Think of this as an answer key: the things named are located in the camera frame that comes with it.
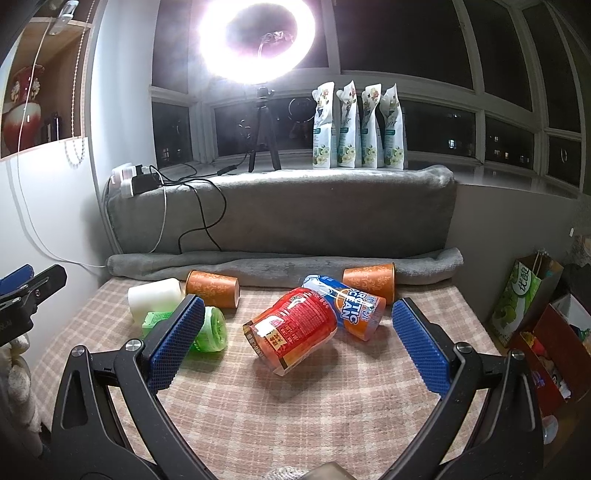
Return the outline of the orange paper cup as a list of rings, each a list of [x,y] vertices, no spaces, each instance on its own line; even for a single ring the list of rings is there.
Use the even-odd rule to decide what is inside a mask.
[[[345,269],[342,282],[349,287],[365,291],[394,303],[396,296],[396,268],[394,263]]]
[[[236,309],[240,286],[236,277],[192,270],[186,278],[185,293],[197,295],[208,306]]]

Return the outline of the white plastic cup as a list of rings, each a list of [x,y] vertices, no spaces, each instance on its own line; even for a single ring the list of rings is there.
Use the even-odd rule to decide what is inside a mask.
[[[127,303],[133,321],[141,324],[149,312],[172,312],[184,296],[180,281],[169,278],[130,287]]]

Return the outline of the red cardboard box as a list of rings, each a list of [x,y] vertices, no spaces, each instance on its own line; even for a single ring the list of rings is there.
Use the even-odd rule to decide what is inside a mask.
[[[554,306],[548,305],[535,323],[518,330],[509,347],[525,354],[544,416],[590,392],[590,353]]]

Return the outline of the white power strip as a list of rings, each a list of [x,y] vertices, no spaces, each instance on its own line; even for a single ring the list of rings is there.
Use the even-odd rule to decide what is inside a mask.
[[[111,170],[110,185],[125,199],[156,190],[161,184],[157,173],[141,164],[125,163]]]

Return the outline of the green paper shopping bag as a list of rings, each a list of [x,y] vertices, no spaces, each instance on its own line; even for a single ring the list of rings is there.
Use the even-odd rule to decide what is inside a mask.
[[[521,327],[541,315],[562,273],[563,266],[544,250],[515,260],[489,320],[504,347]]]

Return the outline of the checkered beige table cloth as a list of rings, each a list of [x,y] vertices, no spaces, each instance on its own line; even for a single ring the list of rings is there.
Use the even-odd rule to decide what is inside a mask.
[[[143,282],[113,278],[54,337],[32,370],[42,422],[51,429],[67,356],[118,349],[142,333],[127,291]],[[451,282],[398,287],[455,341],[498,354],[484,326]],[[439,396],[431,393],[394,331],[388,307],[368,342],[339,330],[286,376],[273,374],[242,333],[283,296],[242,288],[238,310],[225,312],[228,347],[191,354],[169,389],[158,393],[188,444],[220,479],[260,479],[270,470],[307,471],[335,461],[358,479],[378,479],[426,422]]]

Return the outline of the green tea bottle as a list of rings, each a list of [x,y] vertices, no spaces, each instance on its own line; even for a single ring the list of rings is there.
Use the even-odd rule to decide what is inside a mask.
[[[142,323],[142,331],[147,334],[157,323],[168,319],[171,312],[148,312]],[[228,347],[228,329],[222,311],[214,306],[205,307],[204,324],[190,349],[202,353],[218,353]]]

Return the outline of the red white ceramic vase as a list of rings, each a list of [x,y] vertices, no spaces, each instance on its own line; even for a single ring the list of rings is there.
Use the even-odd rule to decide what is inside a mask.
[[[36,97],[40,92],[39,77],[45,68],[40,64],[23,67],[13,76],[10,91],[12,106],[3,116],[2,135],[10,154],[34,146],[42,123],[41,106]]]

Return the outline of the blue orange label bottle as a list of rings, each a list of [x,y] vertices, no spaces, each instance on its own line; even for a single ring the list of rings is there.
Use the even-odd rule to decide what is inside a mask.
[[[308,275],[303,287],[321,295],[332,306],[339,327],[362,341],[369,341],[379,327],[386,299],[349,287],[332,277]]]

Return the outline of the red label plastic bottle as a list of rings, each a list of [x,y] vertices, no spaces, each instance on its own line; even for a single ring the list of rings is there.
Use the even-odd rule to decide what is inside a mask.
[[[335,335],[338,320],[331,304],[317,292],[298,287],[242,325],[259,359],[284,376]]]

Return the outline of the grey rolled blanket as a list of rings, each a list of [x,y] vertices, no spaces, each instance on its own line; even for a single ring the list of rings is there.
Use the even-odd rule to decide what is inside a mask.
[[[431,285],[451,279],[464,264],[462,253],[449,248],[407,259],[339,256],[295,256],[276,253],[198,251],[182,254],[115,254],[106,266],[113,277],[138,281],[176,278],[184,281],[197,270],[231,276],[244,287],[294,288],[311,274],[342,279],[349,268],[394,265],[394,279],[403,285]]]

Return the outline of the grey sofa back cushion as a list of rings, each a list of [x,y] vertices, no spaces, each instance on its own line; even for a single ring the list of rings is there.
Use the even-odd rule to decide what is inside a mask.
[[[406,258],[445,247],[451,170],[280,170],[169,186],[107,214],[125,254],[197,251]]]

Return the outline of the black tripod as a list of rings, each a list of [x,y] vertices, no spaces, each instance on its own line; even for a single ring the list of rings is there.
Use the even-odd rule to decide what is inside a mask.
[[[249,173],[256,168],[256,152],[259,145],[266,145],[270,152],[271,166],[273,170],[281,169],[280,154],[276,144],[276,131],[274,131],[274,118],[271,114],[269,101],[274,91],[266,86],[259,86],[256,92],[256,123],[252,127],[252,147],[249,150]]]

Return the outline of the white refill pouch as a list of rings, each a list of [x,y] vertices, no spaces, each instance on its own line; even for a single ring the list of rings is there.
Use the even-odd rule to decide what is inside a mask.
[[[341,126],[339,126],[338,165],[342,168],[360,168],[361,133],[359,102],[354,81],[337,92],[341,102]]]
[[[335,161],[334,82],[325,82],[312,91],[317,102],[312,129],[312,166],[329,169]]]
[[[383,142],[377,119],[382,97],[380,83],[369,85],[362,92],[363,118],[361,127],[362,167],[379,168],[384,164]]]
[[[405,127],[398,86],[387,89],[381,97],[380,111],[384,117],[384,164],[387,168],[405,168]]]

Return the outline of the wooden wall shelf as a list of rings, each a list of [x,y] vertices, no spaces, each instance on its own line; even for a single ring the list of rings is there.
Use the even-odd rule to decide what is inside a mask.
[[[35,17],[20,36],[14,59],[9,62],[4,112],[12,109],[11,101],[16,97],[17,73],[37,64],[43,70],[36,74],[34,84],[38,92],[33,95],[33,102],[39,106],[41,123],[45,125],[58,116],[59,140],[81,137],[84,56],[91,25],[72,20],[61,33],[51,35],[47,29],[50,24],[48,17]]]

